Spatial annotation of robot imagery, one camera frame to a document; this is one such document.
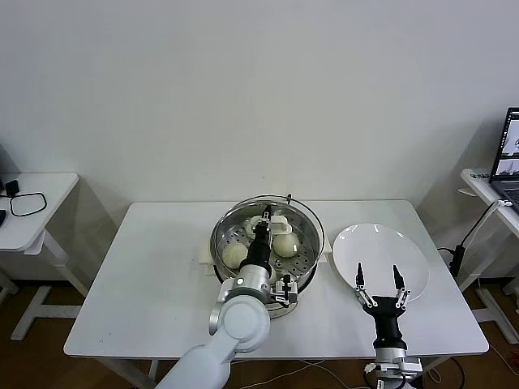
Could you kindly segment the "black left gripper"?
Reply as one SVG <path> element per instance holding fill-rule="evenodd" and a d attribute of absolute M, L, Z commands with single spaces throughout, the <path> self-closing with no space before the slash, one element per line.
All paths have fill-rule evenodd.
<path fill-rule="evenodd" d="M 255 239 L 250 244 L 245 258 L 245 265 L 256 265 L 269 270 L 271 248 L 269 245 L 269 231 L 267 228 L 271 222 L 272 206 L 268 205 L 259 219 L 259 223 L 252 228 Z"/>

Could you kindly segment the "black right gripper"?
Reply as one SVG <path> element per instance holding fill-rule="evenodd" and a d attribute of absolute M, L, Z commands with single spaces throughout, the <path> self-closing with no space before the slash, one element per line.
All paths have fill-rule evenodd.
<path fill-rule="evenodd" d="M 405 287 L 404 277 L 396 265 L 392 266 L 392 271 L 396 288 L 395 297 L 374 296 L 372 299 L 365 288 L 362 264 L 358 263 L 357 266 L 354 291 L 362 309 L 375 321 L 374 348 L 406 348 L 398 327 L 398 318 L 407 309 L 410 291 Z"/>

